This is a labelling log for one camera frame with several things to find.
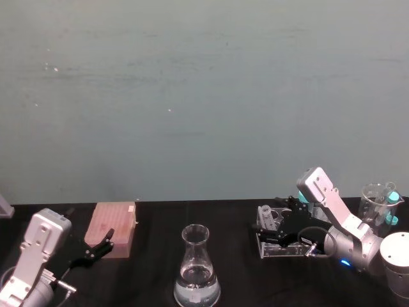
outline pink box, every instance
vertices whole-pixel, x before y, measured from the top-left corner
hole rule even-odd
[[[128,258],[136,226],[136,204],[132,201],[97,203],[89,223],[85,242],[91,247],[99,244],[107,232],[114,228],[111,239],[114,249],[104,258]]]

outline black cable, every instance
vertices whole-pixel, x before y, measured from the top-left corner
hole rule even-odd
[[[304,233],[304,232],[306,232],[307,230],[313,230],[313,229],[315,229],[315,230],[321,230],[321,231],[325,232],[327,235],[329,235],[330,238],[331,238],[331,240],[332,240],[332,242],[334,243],[334,248],[333,248],[331,254],[329,254],[329,255],[315,255],[315,254],[311,254],[311,256],[316,257],[316,258],[330,258],[330,257],[334,256],[334,255],[336,254],[336,252],[337,252],[337,241],[335,240],[334,236],[333,236],[328,230],[326,230],[325,228],[322,228],[322,227],[319,227],[319,226],[308,226],[308,227],[305,227],[305,228],[303,228],[303,229],[301,229],[301,230],[299,231],[299,233],[298,233],[298,235],[297,235],[297,241],[299,241],[299,243],[305,243],[305,242],[302,242],[302,241],[300,240],[300,239],[301,239],[301,234]]]

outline glass flask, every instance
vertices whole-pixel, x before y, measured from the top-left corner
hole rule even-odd
[[[219,300],[220,285],[206,249],[209,229],[199,224],[188,225],[181,237],[186,252],[174,285],[174,298],[182,307],[213,306]]]

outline glass beaker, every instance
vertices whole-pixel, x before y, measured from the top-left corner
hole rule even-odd
[[[362,188],[358,217],[368,224],[375,235],[384,237],[390,230],[391,218],[403,202],[393,182],[367,184]]]

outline wall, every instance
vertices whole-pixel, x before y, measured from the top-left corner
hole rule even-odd
[[[323,166],[409,193],[409,2],[14,0],[0,9],[12,203],[269,198]]]

